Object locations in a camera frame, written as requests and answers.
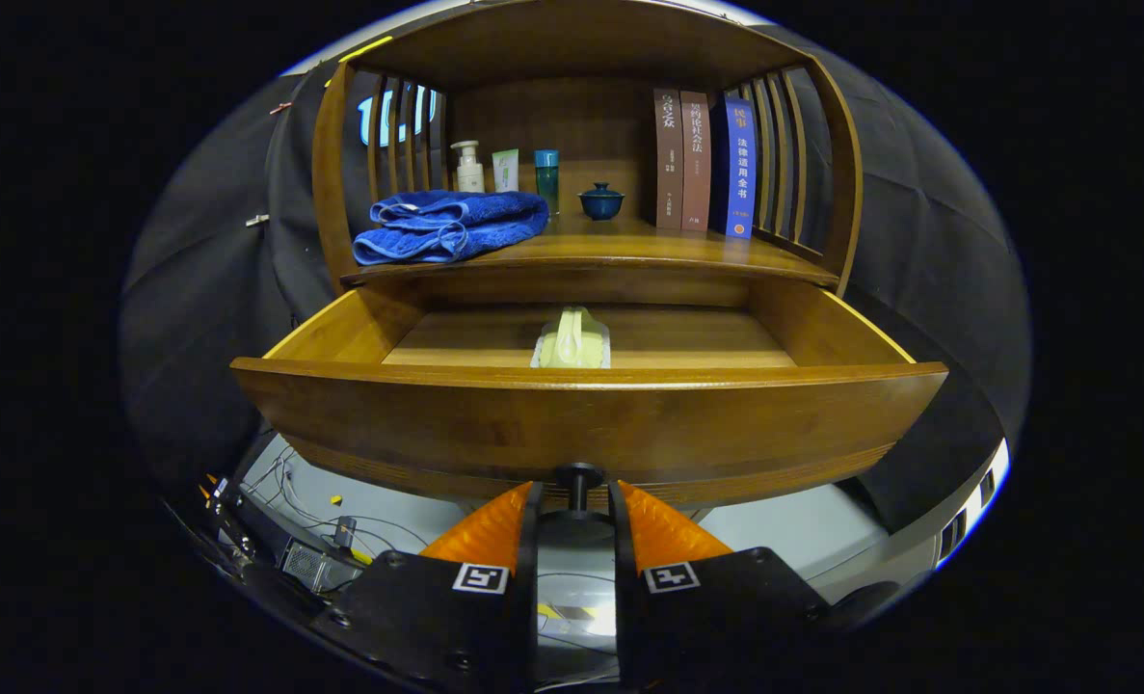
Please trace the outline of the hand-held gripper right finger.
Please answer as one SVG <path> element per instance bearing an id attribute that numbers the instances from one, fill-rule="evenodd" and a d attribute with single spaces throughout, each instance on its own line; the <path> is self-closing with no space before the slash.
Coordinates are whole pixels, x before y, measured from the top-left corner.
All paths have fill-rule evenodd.
<path id="1" fill-rule="evenodd" d="M 615 647 L 636 693 L 757 693 L 795 668 L 831 604 L 769 547 L 734 549 L 638 485 L 607 485 Z"/>

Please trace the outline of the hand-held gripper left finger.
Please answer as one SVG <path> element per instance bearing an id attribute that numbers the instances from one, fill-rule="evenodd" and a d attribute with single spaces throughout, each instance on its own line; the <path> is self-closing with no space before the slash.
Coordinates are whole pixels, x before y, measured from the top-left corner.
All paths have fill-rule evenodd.
<path id="1" fill-rule="evenodd" d="M 543 493 L 523 482 L 426 553 L 387 550 L 312 631 L 416 693 L 531 693 Z"/>

